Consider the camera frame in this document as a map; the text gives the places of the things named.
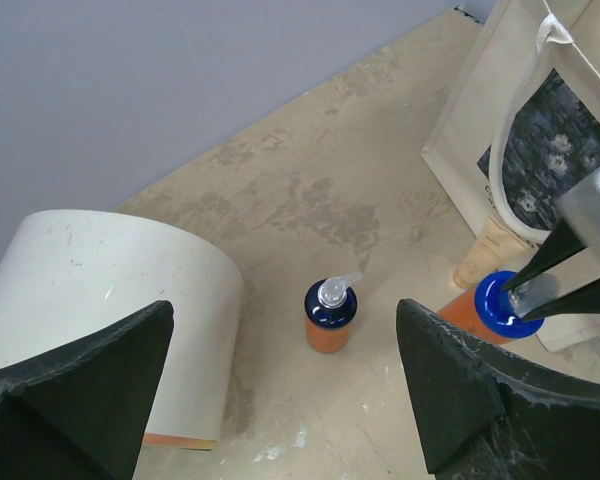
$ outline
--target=beige tabletop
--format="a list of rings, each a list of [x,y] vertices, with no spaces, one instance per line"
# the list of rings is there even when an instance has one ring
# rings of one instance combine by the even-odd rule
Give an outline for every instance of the beige tabletop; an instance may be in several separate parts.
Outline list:
[[[222,441],[145,447],[137,480],[429,478],[395,311],[460,293],[474,237],[419,151],[479,30],[445,12],[119,208],[211,241],[246,283]],[[348,345],[311,350],[307,288],[357,269]],[[578,374],[535,338],[511,349]]]

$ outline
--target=blue cap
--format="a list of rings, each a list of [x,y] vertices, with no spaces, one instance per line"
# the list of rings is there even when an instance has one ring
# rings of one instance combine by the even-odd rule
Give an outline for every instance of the blue cap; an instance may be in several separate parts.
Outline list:
[[[544,318],[523,322],[516,316],[503,285],[515,272],[502,270],[492,273],[476,288],[476,311],[482,322],[494,333],[507,338],[525,338],[533,335],[544,323]]]

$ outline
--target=white cylinder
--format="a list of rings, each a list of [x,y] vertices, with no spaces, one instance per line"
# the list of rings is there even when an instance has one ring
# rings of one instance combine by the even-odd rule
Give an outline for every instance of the white cylinder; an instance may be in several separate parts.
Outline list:
[[[241,295],[235,264],[188,232],[115,213],[39,212],[0,263],[0,368],[169,300],[175,327],[145,441],[212,448]]]

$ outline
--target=white flower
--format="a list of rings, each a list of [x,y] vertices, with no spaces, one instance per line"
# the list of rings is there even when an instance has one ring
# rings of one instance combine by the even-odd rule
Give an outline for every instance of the white flower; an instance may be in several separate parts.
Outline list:
[[[536,211],[536,199],[529,192],[524,192],[524,197],[518,200],[518,205],[527,213]]]
[[[596,165],[598,165],[598,160],[596,159],[596,157],[584,157],[584,164],[587,167],[595,167]]]
[[[549,154],[547,165],[549,166],[549,170],[552,170],[560,177],[567,173],[567,162],[562,155]]]
[[[569,141],[569,137],[567,137],[564,133],[558,133],[553,140],[551,140],[551,145],[553,148],[562,153],[569,153],[573,146]]]

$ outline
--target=black plastic part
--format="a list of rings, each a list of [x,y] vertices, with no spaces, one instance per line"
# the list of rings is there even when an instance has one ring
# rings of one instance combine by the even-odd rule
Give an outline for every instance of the black plastic part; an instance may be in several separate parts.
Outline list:
[[[398,305],[397,334],[437,480],[600,479],[599,384],[483,342],[413,300]]]
[[[0,369],[0,479],[130,480],[172,331],[156,302]]]
[[[600,313],[600,278],[527,313],[524,321],[561,313]]]
[[[584,244],[566,220],[560,219],[531,261],[504,284],[503,290],[509,291],[519,287],[584,248]]]

